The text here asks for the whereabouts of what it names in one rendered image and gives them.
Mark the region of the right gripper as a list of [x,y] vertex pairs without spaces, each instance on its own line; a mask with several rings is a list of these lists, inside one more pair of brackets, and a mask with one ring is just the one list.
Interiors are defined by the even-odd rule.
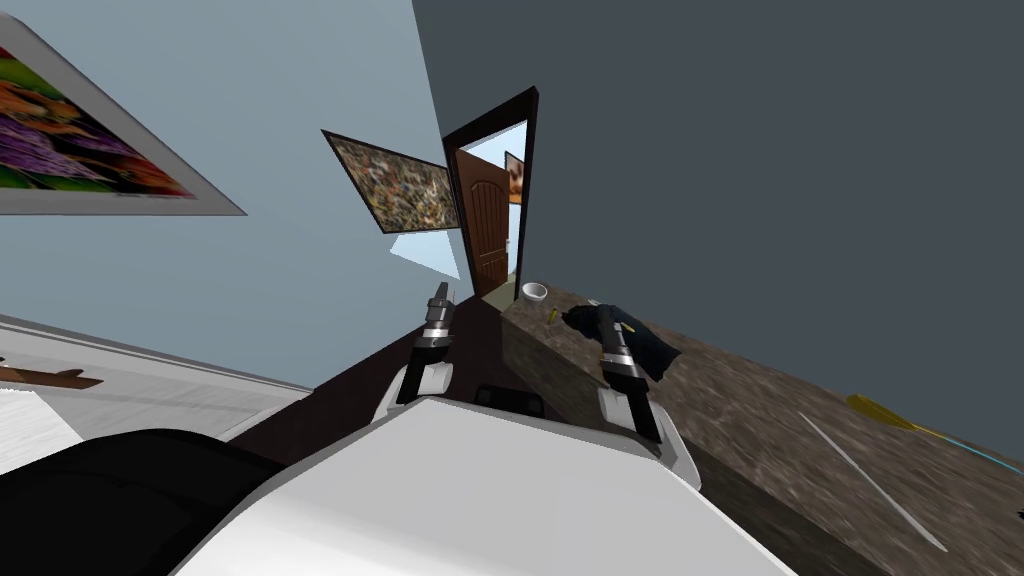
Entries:
[[621,326],[615,322],[610,306],[600,304],[596,308],[603,353],[628,355],[628,346],[621,333]]

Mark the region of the dark framed speckled picture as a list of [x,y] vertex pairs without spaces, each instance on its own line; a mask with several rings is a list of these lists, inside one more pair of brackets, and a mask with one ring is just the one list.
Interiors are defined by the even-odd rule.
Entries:
[[459,228],[445,166],[326,130],[322,133],[382,233]]

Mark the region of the brown table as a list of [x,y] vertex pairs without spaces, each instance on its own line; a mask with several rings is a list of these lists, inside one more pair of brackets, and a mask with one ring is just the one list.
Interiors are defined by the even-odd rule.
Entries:
[[[686,441],[702,494],[797,576],[1024,576],[1024,476],[626,312],[681,352],[651,398]],[[922,538],[799,412],[948,550]]]

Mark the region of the white furniture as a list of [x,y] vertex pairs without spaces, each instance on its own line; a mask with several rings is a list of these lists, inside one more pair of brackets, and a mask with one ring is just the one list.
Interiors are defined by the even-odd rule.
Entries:
[[119,433],[169,428],[228,441],[309,394],[0,314],[0,474]]

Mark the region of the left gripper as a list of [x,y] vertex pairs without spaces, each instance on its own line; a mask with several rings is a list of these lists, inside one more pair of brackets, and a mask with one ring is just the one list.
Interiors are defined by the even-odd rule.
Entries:
[[451,326],[455,304],[449,298],[449,283],[441,282],[427,303],[426,328],[447,330]]

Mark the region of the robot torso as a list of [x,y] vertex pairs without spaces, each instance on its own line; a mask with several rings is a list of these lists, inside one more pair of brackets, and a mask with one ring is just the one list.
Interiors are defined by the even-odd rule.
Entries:
[[797,576],[637,441],[421,398],[275,476],[172,576]]

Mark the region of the yellow pen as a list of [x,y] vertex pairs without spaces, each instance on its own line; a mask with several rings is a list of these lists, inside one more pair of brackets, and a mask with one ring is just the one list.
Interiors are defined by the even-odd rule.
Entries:
[[944,435],[914,424],[888,408],[866,398],[865,396],[853,394],[848,396],[845,401],[854,411],[888,426],[910,431],[927,433],[938,438],[946,439]]

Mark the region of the long white stick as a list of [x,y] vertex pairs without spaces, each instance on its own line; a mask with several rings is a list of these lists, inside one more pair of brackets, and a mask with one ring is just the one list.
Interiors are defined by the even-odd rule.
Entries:
[[945,545],[930,531],[928,531],[912,515],[910,515],[905,508],[903,508],[896,500],[894,500],[884,489],[878,484],[860,465],[846,452],[839,444],[833,440],[822,428],[820,428],[814,421],[812,421],[808,416],[799,412],[799,416],[814,430],[836,453],[847,462],[871,488],[873,488],[881,498],[903,520],[905,520],[913,530],[927,542],[933,545],[935,548],[942,552],[946,552],[948,549]]

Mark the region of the brown wooden door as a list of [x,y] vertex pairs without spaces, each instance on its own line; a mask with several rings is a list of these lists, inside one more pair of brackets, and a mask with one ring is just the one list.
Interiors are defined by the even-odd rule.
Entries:
[[483,297],[507,281],[508,172],[466,151],[455,153],[469,239],[475,294]]

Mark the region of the black cloth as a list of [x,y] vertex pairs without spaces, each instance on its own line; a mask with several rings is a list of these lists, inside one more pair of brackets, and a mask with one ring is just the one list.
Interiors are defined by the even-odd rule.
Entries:
[[[640,368],[654,382],[659,382],[673,361],[681,354],[666,343],[640,320],[616,305],[601,305],[609,310],[612,321],[622,324],[625,344]],[[561,313],[562,321],[587,339],[602,342],[599,329],[600,305],[577,305]]]

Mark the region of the white framed colourful picture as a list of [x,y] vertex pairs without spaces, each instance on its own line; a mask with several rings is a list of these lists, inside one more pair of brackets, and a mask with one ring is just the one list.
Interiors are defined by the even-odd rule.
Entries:
[[22,20],[0,11],[0,216],[241,216]]

